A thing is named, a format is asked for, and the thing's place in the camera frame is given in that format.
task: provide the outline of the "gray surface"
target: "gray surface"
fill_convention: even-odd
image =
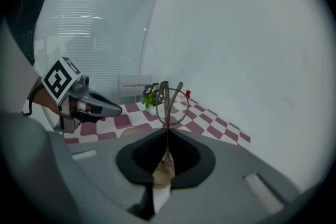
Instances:
[[[235,145],[182,132],[209,146],[216,155],[216,166],[209,178],[196,188],[173,190],[161,211],[153,217],[156,223],[248,223],[261,221],[267,212],[243,180],[243,176],[257,172],[287,201],[293,201],[298,189],[282,174],[262,160]],[[79,161],[86,175],[111,199],[118,197],[122,206],[136,201],[139,191],[128,185],[115,164],[115,156],[123,146],[150,133],[95,143],[70,145],[72,153],[96,150],[94,157]],[[113,189],[123,185],[122,189]]]
[[[91,178],[88,178],[76,161],[72,159],[72,155],[63,138],[58,133],[50,132],[49,134],[60,173],[77,204],[83,223],[135,223],[136,221],[144,223],[143,220],[129,214],[113,203],[107,194],[103,194],[103,192],[95,188]],[[89,145],[76,145],[76,148],[82,151],[83,148]],[[99,163],[95,163],[95,165],[100,167],[100,173],[105,169]],[[118,185],[113,182],[110,183],[111,188],[118,188]],[[113,200],[122,200],[122,197],[116,196]]]
[[[116,167],[115,156],[124,145],[149,133],[68,147],[58,133],[47,133],[39,123],[22,115],[1,114],[0,119],[4,160],[20,188],[40,210],[63,223],[145,223],[125,210],[140,199],[143,188],[124,179]],[[243,176],[255,172],[286,201],[292,202],[299,196],[289,180],[248,151],[208,137],[183,133],[213,150],[215,169],[198,187],[173,190],[151,223],[251,224],[261,221],[267,213],[243,180]],[[98,155],[78,163],[72,159],[70,152],[92,149]],[[270,220],[279,223],[288,219],[288,214],[293,215],[298,208],[295,202],[293,206]]]
[[[47,131],[21,114],[0,113],[0,126],[0,152],[21,191],[51,219],[79,223],[79,211],[59,173]]]
[[[157,223],[251,224],[267,212],[251,192],[243,176],[259,173],[288,202],[299,196],[298,189],[281,173],[235,145],[181,131],[209,146],[216,156],[212,174],[198,187],[173,190],[170,199],[154,216]]]
[[[115,158],[118,151],[125,145],[146,135],[148,133],[139,133],[114,140],[74,144],[69,145],[69,149],[72,154],[96,150],[97,155],[78,160],[78,165],[97,189],[122,208],[129,209],[132,205],[141,201],[145,188],[130,183],[120,173]]]
[[[0,111],[21,113],[38,74],[30,65],[5,19],[0,20]]]

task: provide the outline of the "red object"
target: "red object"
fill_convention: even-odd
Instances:
[[[185,96],[189,99],[190,98],[190,94],[191,94],[191,91],[187,91],[186,93],[185,93]]]

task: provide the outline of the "small flower pot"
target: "small flower pot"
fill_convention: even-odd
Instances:
[[[157,107],[158,107],[158,112],[160,112],[163,109],[163,104],[158,104]],[[147,108],[147,111],[152,116],[155,116],[156,115],[156,106],[150,104],[149,107]]]

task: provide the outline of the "window blind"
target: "window blind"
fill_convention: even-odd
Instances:
[[[116,100],[117,73],[139,74],[154,0],[45,0],[34,37],[43,76],[60,56],[90,76],[90,87]]]

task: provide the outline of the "flower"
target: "flower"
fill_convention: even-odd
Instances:
[[[158,89],[159,88],[159,84],[158,83],[153,83],[152,84],[152,88],[153,89]]]
[[[163,100],[163,95],[160,94],[159,98],[160,98],[160,101],[162,101]]]
[[[143,90],[143,95],[150,95],[151,94],[151,91],[152,91],[152,86],[151,85],[147,85],[145,87],[145,89]]]

